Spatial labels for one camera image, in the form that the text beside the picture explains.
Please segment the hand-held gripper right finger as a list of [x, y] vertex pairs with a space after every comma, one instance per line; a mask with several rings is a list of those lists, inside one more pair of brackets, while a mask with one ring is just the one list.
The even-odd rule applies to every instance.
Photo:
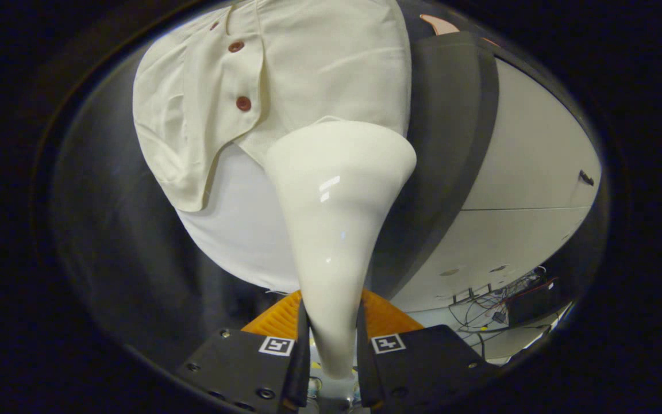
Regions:
[[364, 289], [357, 313], [361, 403], [373, 412], [449, 412], [498, 375], [447, 325], [423, 327]]

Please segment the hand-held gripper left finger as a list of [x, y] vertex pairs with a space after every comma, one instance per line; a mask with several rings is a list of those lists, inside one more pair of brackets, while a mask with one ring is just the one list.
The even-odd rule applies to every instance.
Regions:
[[310, 322], [295, 292], [244, 328], [216, 330], [175, 375], [221, 413], [297, 413], [310, 368]]

